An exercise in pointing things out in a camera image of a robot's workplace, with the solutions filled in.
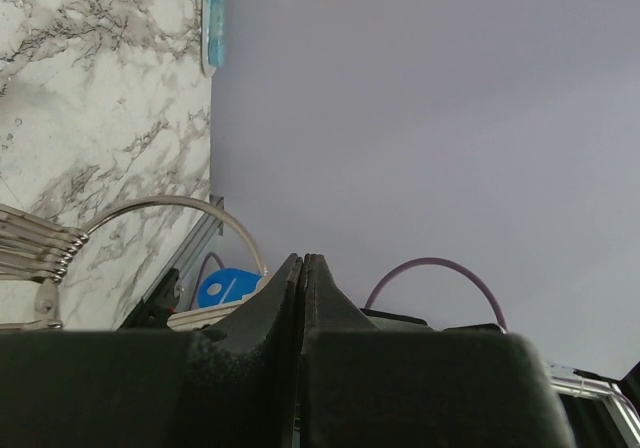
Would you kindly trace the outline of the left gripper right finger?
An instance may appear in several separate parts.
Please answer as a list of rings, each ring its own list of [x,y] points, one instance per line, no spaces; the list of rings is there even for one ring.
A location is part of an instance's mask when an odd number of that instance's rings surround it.
[[[571,447],[534,347],[482,330],[383,330],[303,262],[298,396],[305,447]]]

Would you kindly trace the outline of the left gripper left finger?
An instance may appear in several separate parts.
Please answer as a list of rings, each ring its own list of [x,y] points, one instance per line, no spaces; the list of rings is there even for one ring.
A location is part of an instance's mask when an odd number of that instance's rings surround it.
[[[202,330],[3,334],[2,445],[289,446],[302,264]]]

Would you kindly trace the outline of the keyring with key bunch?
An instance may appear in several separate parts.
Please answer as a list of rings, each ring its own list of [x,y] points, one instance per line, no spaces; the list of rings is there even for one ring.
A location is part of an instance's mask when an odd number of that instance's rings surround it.
[[[190,234],[226,227],[268,269],[256,241],[216,204],[185,196],[131,200],[81,226],[1,207],[1,330],[119,327],[171,269],[189,267]]]

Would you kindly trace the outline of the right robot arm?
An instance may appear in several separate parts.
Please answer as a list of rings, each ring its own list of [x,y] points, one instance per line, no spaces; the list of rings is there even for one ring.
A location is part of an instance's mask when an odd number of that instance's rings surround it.
[[[370,308],[379,329],[355,390],[395,447],[636,447],[639,383],[535,367],[496,322],[437,331]]]

